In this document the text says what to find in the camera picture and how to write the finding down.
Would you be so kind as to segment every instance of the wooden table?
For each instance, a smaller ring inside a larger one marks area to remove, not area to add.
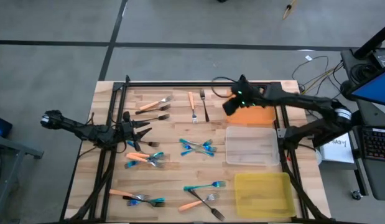
[[[282,82],[285,91],[298,92],[299,88],[296,81]],[[108,106],[111,97],[113,82],[98,82],[91,106],[91,112],[95,112],[95,123],[105,124]],[[219,94],[225,95],[229,88],[216,88]],[[192,124],[192,111],[187,98],[188,91],[194,92],[194,100],[197,105],[196,114],[199,123]],[[203,103],[199,97],[197,87],[135,87],[128,88],[126,93],[126,103],[124,110],[131,114],[138,107],[152,101],[160,100],[163,97],[173,95],[171,108],[167,111],[144,113],[132,115],[132,119],[156,118],[158,114],[170,113],[170,118],[164,121],[153,121],[149,125],[152,127],[143,140],[160,142],[158,149],[141,144],[145,153],[164,151],[170,156],[165,169],[157,169],[151,165],[141,164],[137,167],[125,169],[124,164],[127,159],[124,154],[118,154],[116,158],[115,170],[113,175],[112,189],[123,190],[126,192],[140,192],[156,197],[166,198],[165,208],[151,208],[148,205],[138,207],[127,207],[126,201],[120,196],[112,195],[109,200],[108,222],[217,222],[217,219],[210,213],[208,208],[198,206],[185,213],[179,213],[177,208],[183,204],[196,201],[193,196],[184,192],[184,185],[210,184],[216,180],[227,181],[227,186],[223,189],[202,189],[198,193],[218,191],[220,199],[213,202],[225,217],[226,222],[264,222],[264,221],[288,221],[290,218],[261,218],[248,220],[236,215],[233,179],[234,175],[242,172],[282,172],[280,166],[236,166],[225,162],[225,129],[228,124],[225,122],[226,115],[222,109],[224,98],[215,96],[210,88],[205,88],[206,107],[210,117],[210,122],[205,122]],[[301,126],[307,122],[303,109],[287,107],[290,125]],[[182,151],[179,138],[191,141],[204,142],[208,139],[213,140],[213,144],[218,148],[215,157],[208,157],[203,154],[191,153],[181,156]],[[118,151],[123,150],[123,144],[119,144]],[[84,142],[81,147],[83,151],[92,148],[92,143]],[[126,152],[134,151],[128,147]],[[99,158],[99,150],[85,154],[78,161],[73,179],[72,189],[67,204],[65,218],[71,217],[83,205],[93,189],[96,175],[96,167]],[[300,167],[300,174],[305,191],[312,199],[314,204],[328,217],[330,217],[327,198],[322,184],[320,171],[318,169],[315,153],[311,149],[299,147],[296,150],[297,159]],[[300,214],[299,202],[294,192],[295,208],[297,216]]]

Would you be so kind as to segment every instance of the white paper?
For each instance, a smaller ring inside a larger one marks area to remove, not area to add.
[[[320,149],[324,161],[354,163],[348,133],[324,144]]]

